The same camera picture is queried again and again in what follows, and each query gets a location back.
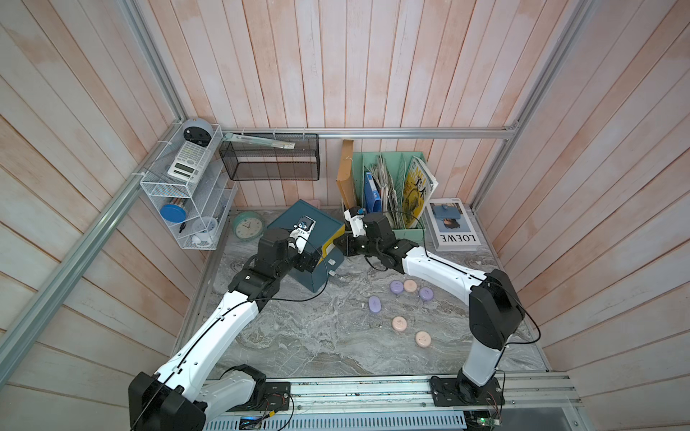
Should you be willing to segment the yellow drawer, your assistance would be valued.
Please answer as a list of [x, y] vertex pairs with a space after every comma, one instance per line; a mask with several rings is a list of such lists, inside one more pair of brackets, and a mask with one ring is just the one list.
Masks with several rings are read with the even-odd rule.
[[336, 248], [334, 244], [335, 240], [345, 233], [345, 226], [340, 224], [337, 228], [320, 230], [319, 233], [323, 234], [319, 237], [319, 241], [321, 242], [320, 251], [322, 253], [321, 260], [325, 260], [328, 254]]

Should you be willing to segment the teal drawer cabinet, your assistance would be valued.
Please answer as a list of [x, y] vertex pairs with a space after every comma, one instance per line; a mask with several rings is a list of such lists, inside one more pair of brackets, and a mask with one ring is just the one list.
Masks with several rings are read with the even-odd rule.
[[294, 268], [289, 272], [291, 278], [311, 292], [319, 291], [345, 260], [334, 244], [345, 233], [343, 221], [306, 201], [299, 200], [269, 224], [269, 228], [286, 229], [294, 239], [291, 247], [300, 251], [300, 257], [307, 261], [320, 258], [311, 270]]

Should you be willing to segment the purple earphone case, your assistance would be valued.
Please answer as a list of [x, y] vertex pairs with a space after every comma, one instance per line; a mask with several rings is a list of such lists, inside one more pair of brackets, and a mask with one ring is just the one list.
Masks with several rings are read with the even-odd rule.
[[394, 295], [400, 295], [404, 292], [404, 283], [400, 280], [394, 280], [389, 284], [389, 289]]
[[368, 309], [372, 314], [379, 314], [382, 310], [382, 303], [378, 296], [370, 296], [368, 298]]
[[422, 287], [419, 291], [420, 299], [424, 302], [429, 302], [434, 298], [434, 292], [429, 287]]

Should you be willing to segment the purple earphone case top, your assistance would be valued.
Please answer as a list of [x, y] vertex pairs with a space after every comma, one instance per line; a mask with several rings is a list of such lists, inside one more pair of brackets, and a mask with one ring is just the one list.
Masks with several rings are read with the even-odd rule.
[[400, 295], [404, 292], [404, 283], [400, 280], [394, 280], [389, 284], [389, 289], [394, 295]]

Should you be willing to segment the pink earphone case top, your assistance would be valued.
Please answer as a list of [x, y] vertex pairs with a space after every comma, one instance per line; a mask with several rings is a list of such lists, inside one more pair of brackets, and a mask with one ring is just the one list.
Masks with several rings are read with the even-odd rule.
[[418, 290], [418, 284], [413, 279], [406, 279], [404, 281], [404, 291], [407, 293], [415, 293]]

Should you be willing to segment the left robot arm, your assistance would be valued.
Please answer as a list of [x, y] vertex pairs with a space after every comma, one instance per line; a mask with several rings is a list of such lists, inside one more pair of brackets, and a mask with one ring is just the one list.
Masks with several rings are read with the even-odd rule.
[[265, 376], [251, 366], [236, 366], [212, 383], [207, 379], [240, 332], [278, 294], [287, 273], [314, 270], [323, 253], [310, 244], [311, 231], [300, 221], [291, 231], [264, 233], [208, 321], [155, 373], [141, 372], [130, 383], [131, 429], [201, 430], [218, 415], [260, 397]]

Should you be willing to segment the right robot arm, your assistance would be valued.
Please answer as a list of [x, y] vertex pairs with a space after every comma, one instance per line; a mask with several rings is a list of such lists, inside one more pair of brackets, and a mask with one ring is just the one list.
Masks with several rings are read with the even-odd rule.
[[510, 277], [499, 269], [482, 273], [462, 267], [428, 252], [423, 245], [399, 239], [382, 213], [363, 214], [360, 208], [351, 208], [344, 218], [350, 231], [334, 241], [344, 256], [376, 258], [383, 271], [392, 269], [420, 278], [469, 307], [473, 343], [456, 377], [456, 397], [465, 405], [478, 405], [486, 396], [496, 400], [497, 366], [526, 317]]

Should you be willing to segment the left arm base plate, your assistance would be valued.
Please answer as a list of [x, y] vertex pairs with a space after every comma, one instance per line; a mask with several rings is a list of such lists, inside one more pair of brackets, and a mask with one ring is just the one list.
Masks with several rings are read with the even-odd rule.
[[254, 390], [248, 402], [233, 407], [229, 412], [286, 411], [291, 408], [290, 395], [290, 382], [267, 382]]

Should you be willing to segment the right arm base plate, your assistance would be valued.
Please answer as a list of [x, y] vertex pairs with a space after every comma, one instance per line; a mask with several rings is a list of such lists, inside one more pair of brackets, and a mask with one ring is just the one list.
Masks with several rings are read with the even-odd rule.
[[503, 389], [496, 377], [484, 386], [477, 386], [463, 373], [453, 378], [434, 375], [429, 379], [429, 389], [436, 407], [502, 407], [505, 404]]

